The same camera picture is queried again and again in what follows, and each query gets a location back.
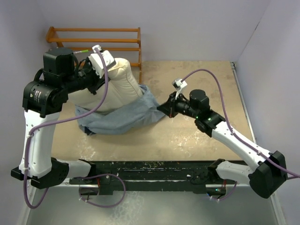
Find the blue pillowcase with yellow drawings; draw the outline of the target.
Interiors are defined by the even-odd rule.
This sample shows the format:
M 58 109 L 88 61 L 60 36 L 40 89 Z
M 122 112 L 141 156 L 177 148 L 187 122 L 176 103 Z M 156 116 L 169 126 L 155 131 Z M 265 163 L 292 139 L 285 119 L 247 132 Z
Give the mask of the blue pillowcase with yellow drawings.
M 165 115 L 157 107 L 159 103 L 146 85 L 139 86 L 142 96 L 108 114 L 94 112 L 77 120 L 79 128 L 87 135 L 121 135 L 132 128 L 140 128 L 159 122 Z

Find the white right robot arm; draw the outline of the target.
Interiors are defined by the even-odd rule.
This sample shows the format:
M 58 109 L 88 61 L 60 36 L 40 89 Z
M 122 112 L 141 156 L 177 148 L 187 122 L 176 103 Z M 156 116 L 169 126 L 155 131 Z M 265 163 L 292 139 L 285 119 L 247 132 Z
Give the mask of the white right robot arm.
M 287 180 L 284 155 L 256 145 L 235 130 L 224 117 L 210 108 L 205 91 L 192 90 L 189 98 L 173 92 L 157 109 L 169 118 L 179 113 L 193 118 L 202 133 L 224 144 L 245 162 L 245 165 L 239 165 L 224 159 L 216 160 L 209 166 L 211 182 L 233 180 L 247 184 L 257 195 L 267 199 Z

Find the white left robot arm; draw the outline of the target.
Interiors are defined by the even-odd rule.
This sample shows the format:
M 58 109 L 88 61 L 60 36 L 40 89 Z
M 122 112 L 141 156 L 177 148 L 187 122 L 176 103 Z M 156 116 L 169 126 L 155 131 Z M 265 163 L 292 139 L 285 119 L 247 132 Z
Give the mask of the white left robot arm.
M 91 162 L 62 161 L 51 156 L 55 126 L 69 94 L 79 90 L 96 94 L 108 85 L 108 69 L 115 65 L 115 59 L 98 45 L 92 50 L 82 61 L 66 47 L 44 53 L 43 68 L 23 91 L 24 150 L 20 164 L 11 170 L 13 178 L 30 180 L 38 189 L 59 185 L 67 178 L 80 177 L 86 184 L 96 180 L 96 167 Z

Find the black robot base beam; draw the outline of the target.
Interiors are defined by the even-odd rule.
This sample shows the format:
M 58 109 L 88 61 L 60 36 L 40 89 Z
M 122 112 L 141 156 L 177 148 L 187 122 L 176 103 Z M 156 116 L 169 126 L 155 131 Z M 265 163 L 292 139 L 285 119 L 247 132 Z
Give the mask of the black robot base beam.
M 114 191 L 192 192 L 222 197 L 233 181 L 214 178 L 212 161 L 93 161 L 88 179 L 72 185 L 90 187 L 100 195 Z

